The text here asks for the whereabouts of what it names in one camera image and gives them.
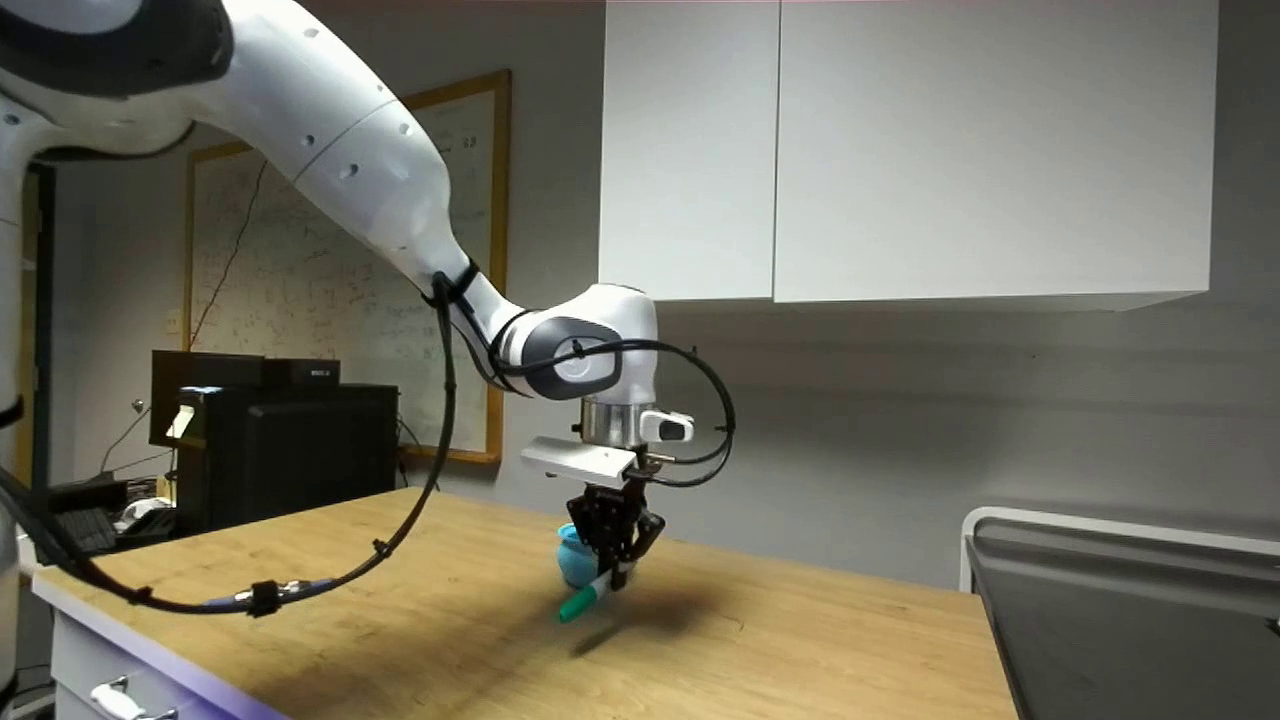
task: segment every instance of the cable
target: cable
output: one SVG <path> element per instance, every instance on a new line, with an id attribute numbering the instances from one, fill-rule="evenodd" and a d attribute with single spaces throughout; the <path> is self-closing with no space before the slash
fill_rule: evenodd
<path id="1" fill-rule="evenodd" d="M 231 270 L 235 270 L 235 262 L 239 262 L 239 254 L 245 254 L 245 238 L 248 238 L 256 200 L 258 200 L 258 193 L 262 193 L 262 177 L 269 177 L 269 162 L 256 163 L 253 193 L 248 193 L 245 216 L 239 216 L 235 238 L 231 238 L 231 256 L 222 262 L 222 274 L 216 277 L 216 284 L 212 284 L 212 293 L 208 293 L 208 304 L 199 308 L 199 319 L 193 324 L 193 336 L 188 336 L 188 347 L 184 347 L 184 353 L 196 347 L 196 342 L 199 342 L 199 332 L 205 332 L 216 301 L 222 296 L 222 288 L 228 288 L 228 282 L 231 282 Z"/>
<path id="2" fill-rule="evenodd" d="M 430 277 L 430 296 L 453 296 L 453 282 L 446 277 Z M 298 606 L 311 597 L 327 597 L 359 576 L 366 576 L 370 567 L 378 567 L 401 543 L 402 537 L 415 529 L 420 512 L 428 507 L 430 493 L 438 487 L 438 472 L 453 448 L 453 425 L 456 425 L 456 363 L 453 363 L 453 318 L 446 304 L 428 301 L 428 308 L 435 308 L 435 330 L 438 330 L 438 347 L 444 347 L 444 421 L 438 421 L 438 453 L 430 458 L 430 472 L 415 498 L 415 503 L 406 507 L 406 518 L 401 520 L 401 529 L 390 534 L 390 542 L 370 542 L 370 557 L 354 567 L 349 567 L 343 576 L 320 576 L 320 580 L 256 580 L 253 589 L 235 594 L 235 597 L 216 597 L 216 600 L 169 600 L 154 597 L 151 589 L 128 589 L 116 576 L 108 576 L 90 557 L 84 557 L 75 549 L 75 542 L 32 501 L 32 493 L 0 469 L 0 501 L 10 507 L 10 518 L 18 520 L 18 529 L 27 529 L 32 543 L 67 576 L 102 589 L 128 606 L 143 606 L 143 608 L 160 608 L 160 613 L 179 613 L 179 617 L 228 617 L 228 613 L 248 613 L 248 617 L 273 617 L 282 606 Z M 659 487 L 697 487 L 709 485 L 711 476 L 722 472 L 727 458 L 732 458 L 732 436 L 737 436 L 737 408 L 732 408 L 732 391 L 727 386 L 717 376 L 711 363 L 703 363 L 697 353 L 682 353 L 677 346 L 664 342 L 610 342 L 610 346 L 597 346 L 597 347 L 573 347 L 566 355 L 557 355 L 538 370 L 557 370 L 578 355 L 603 355 L 603 353 L 671 353 L 681 360 L 688 360 L 693 370 L 701 370 L 709 376 L 709 386 L 718 396 L 722 408 L 722 436 L 711 453 L 703 458 L 682 458 L 677 465 L 709 465 L 717 460 L 711 472 L 703 476 L 688 476 L 688 481 L 638 481 L 638 485 L 659 485 Z"/>
<path id="3" fill-rule="evenodd" d="M 709 360 L 701 360 L 697 353 L 688 353 L 688 347 L 677 347 L 677 346 L 664 346 L 664 342 L 610 342 L 610 346 L 592 346 L 592 347 L 582 347 L 582 346 L 573 346 L 573 353 L 562 353 L 562 355 L 557 355 L 557 360 L 545 360 L 545 363 L 499 363 L 499 360 L 492 360 L 499 371 L 506 371 L 506 376 L 532 376 L 532 371 L 549 371 L 549 370 L 557 370 L 557 363 L 573 363 L 573 360 L 582 360 L 582 355 L 620 355 L 620 353 L 666 353 L 666 355 L 681 355 L 682 363 L 693 363 L 709 386 L 711 386 L 711 391 L 717 391 L 717 402 L 718 402 L 718 413 L 722 413 L 722 425 L 718 425 L 718 443 L 717 448 L 709 448 L 703 458 L 677 458 L 671 465 L 711 465 L 717 460 L 717 469 L 709 469 L 709 472 L 701 472 L 701 476 L 682 476 L 682 481 L 654 481 L 654 476 L 646 476 L 646 481 L 638 481 L 638 485 L 654 485 L 654 487 L 701 487 L 701 485 L 709 485 L 709 481 L 717 481 L 722 469 L 727 469 L 727 458 L 732 458 L 732 442 L 737 442 L 737 403 L 732 403 L 732 391 L 727 391 L 727 386 L 718 381 L 718 371 L 709 363 Z"/>
<path id="4" fill-rule="evenodd" d="M 116 448 L 118 448 L 147 416 L 151 416 L 151 413 L 140 408 L 140 413 L 131 416 L 131 425 L 124 425 L 124 432 L 108 443 L 102 460 L 96 465 L 96 476 L 116 472 L 116 469 L 112 469 Z"/>

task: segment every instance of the wooden table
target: wooden table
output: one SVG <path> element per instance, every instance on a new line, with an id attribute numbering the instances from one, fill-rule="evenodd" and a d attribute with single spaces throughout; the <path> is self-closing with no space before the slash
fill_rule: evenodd
<path id="1" fill-rule="evenodd" d="M 388 493 L 102 563 L 184 600 L 335 576 L 406 503 Z M 228 718 L 1014 718 L 975 597 L 664 537 L 626 594 L 557 626 L 557 525 L 430 498 L 378 573 L 262 622 L 128 608 L 58 573 L 35 594 Z"/>

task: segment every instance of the white wall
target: white wall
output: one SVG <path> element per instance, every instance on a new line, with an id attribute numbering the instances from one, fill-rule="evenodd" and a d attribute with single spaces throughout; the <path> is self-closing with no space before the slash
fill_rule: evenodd
<path id="1" fill-rule="evenodd" d="M 349 8 L 320 17 L 401 93 L 514 67 L 513 296 L 551 304 L 586 284 L 598 14 L 378 0 L 354 23 Z M 956 583 L 956 529 L 985 501 L 1280 537 L 1276 67 L 1280 8 L 1223 0 L 1208 296 L 1129 318 L 666 313 L 666 336 L 722 370 L 743 425 L 711 487 L 653 498 L 671 537 L 920 583 Z M 179 162 L 58 172 L 55 476 L 96 472 L 147 387 L 147 347 L 174 342 L 179 184 Z M 549 487 L 514 453 L 566 425 L 573 408 L 549 421 L 513 396 L 499 476 L 446 493 L 557 512 L 577 487 Z"/>

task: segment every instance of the wall cabinet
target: wall cabinet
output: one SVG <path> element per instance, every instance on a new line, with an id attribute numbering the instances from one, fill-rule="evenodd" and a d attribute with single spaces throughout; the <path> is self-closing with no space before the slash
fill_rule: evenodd
<path id="1" fill-rule="evenodd" d="M 609 4 L 598 277 L 659 301 L 1208 288 L 1216 0 Z"/>

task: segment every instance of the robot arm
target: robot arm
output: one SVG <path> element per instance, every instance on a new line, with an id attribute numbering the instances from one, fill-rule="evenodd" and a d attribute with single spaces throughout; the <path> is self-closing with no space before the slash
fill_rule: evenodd
<path id="1" fill-rule="evenodd" d="M 654 342 L 653 301 L 609 284 L 545 313 L 503 301 L 453 238 L 430 136 L 297 0 L 0 0 L 0 111 L 0 254 L 15 246 L 22 163 L 43 149 L 136 155 L 172 149 L 193 126 L 222 128 L 446 304 L 487 386 L 578 402 L 582 443 L 538 443 L 532 460 L 586 481 L 573 520 L 597 553 L 597 580 L 620 589 L 646 553 L 659 520 L 642 507 L 642 481 L 659 465 L 642 448 L 693 436 L 682 416 L 653 408 L 654 355 L 623 353 Z M 10 355 L 0 360 L 6 408 Z"/>

